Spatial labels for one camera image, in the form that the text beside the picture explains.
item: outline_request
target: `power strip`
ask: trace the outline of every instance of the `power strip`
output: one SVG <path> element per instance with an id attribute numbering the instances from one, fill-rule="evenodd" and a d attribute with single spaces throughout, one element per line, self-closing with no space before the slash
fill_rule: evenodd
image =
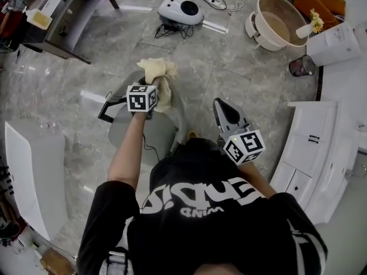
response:
<path id="1" fill-rule="evenodd" d="M 208 3 L 217 9 L 225 9 L 225 5 L 221 0 L 208 0 Z"/>

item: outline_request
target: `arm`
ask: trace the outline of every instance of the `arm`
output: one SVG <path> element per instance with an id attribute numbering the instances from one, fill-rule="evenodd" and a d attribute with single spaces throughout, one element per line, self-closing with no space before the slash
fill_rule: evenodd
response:
<path id="1" fill-rule="evenodd" d="M 267 199 L 276 194 L 276 191 L 270 184 L 263 179 L 253 162 L 239 165 L 238 169 L 240 170 L 241 177 L 262 193 Z"/>
<path id="2" fill-rule="evenodd" d="M 125 138 L 112 159 L 108 170 L 108 181 L 121 181 L 131 185 L 136 190 L 142 160 L 145 119 L 146 113 L 144 112 L 137 112 L 132 117 Z"/>

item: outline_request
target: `chair seat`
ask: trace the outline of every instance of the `chair seat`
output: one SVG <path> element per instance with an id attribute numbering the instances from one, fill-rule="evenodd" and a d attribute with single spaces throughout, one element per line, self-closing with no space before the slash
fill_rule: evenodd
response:
<path id="1" fill-rule="evenodd" d="M 124 105 L 116 115 L 108 133 L 108 139 L 114 147 L 118 148 L 121 145 L 130 121 L 131 112 L 127 110 L 127 105 Z M 144 135 L 146 144 L 154 147 L 159 159 L 162 160 L 168 156 L 171 150 L 171 146 L 176 135 L 176 128 L 172 120 L 167 115 L 164 113 L 154 112 L 153 118 L 145 122 Z M 156 165 L 158 163 L 158 159 L 155 151 L 146 150 L 144 149 L 143 144 L 142 146 L 142 163 L 149 166 Z"/>

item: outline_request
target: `white vase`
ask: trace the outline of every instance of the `white vase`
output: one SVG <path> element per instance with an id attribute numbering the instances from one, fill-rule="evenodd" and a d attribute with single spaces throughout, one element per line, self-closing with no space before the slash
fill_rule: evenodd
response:
<path id="1" fill-rule="evenodd" d="M 296 35 L 300 38 L 306 38 L 309 34 L 314 31 L 313 25 L 310 23 L 309 25 L 301 26 L 299 29 L 296 30 Z"/>

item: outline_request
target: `white cube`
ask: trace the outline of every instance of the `white cube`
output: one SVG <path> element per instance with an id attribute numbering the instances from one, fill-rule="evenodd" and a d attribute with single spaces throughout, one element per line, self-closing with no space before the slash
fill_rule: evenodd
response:
<path id="1" fill-rule="evenodd" d="M 158 102 L 157 87 L 155 85 L 129 85 L 126 97 L 128 111 L 148 112 Z"/>
<path id="2" fill-rule="evenodd" d="M 237 165 L 254 161 L 265 151 L 260 131 L 248 131 L 231 135 L 224 145 L 224 151 Z"/>

